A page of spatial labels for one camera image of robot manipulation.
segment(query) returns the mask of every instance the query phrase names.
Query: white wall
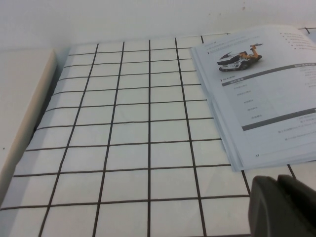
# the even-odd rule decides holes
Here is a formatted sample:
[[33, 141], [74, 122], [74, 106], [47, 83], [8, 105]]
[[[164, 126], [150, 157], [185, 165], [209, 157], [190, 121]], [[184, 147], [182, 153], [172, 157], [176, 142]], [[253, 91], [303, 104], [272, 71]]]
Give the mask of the white wall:
[[315, 0], [0, 0], [0, 50], [225, 33], [267, 23], [316, 27]]

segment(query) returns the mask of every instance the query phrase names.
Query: manual page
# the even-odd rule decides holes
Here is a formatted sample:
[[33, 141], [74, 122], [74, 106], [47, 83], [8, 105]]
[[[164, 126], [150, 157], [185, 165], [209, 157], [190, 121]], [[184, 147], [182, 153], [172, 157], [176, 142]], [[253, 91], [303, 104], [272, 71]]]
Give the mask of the manual page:
[[242, 157], [316, 142], [316, 47], [299, 30], [253, 28], [193, 55]]

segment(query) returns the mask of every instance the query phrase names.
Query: toy car picture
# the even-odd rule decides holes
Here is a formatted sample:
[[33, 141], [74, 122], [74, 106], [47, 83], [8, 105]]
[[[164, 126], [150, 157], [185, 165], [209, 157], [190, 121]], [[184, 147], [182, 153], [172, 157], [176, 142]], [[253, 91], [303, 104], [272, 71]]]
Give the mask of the toy car picture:
[[240, 71], [245, 70], [250, 67], [252, 64], [258, 62], [261, 55], [258, 55], [256, 52], [256, 46], [263, 45], [262, 43], [257, 43], [251, 45], [252, 54], [247, 54], [247, 52], [241, 52], [237, 54], [231, 54], [231, 52], [225, 54], [221, 57], [220, 61], [217, 62], [218, 65], [221, 65], [219, 68], [222, 72], [231, 72], [231, 71]]

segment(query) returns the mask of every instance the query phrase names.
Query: grid mat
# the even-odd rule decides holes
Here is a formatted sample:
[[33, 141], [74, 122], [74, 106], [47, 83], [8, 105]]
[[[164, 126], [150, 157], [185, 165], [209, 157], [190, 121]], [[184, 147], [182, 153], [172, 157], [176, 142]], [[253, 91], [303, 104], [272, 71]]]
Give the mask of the grid mat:
[[316, 189], [316, 162], [232, 172], [189, 50], [221, 36], [72, 48], [1, 236], [249, 237], [254, 176]]

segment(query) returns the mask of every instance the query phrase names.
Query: booklet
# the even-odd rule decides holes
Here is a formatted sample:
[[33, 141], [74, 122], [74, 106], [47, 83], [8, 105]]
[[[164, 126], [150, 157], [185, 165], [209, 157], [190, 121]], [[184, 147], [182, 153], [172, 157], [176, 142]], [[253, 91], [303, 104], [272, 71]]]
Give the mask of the booklet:
[[316, 159], [316, 45], [269, 25], [191, 49], [233, 170]]

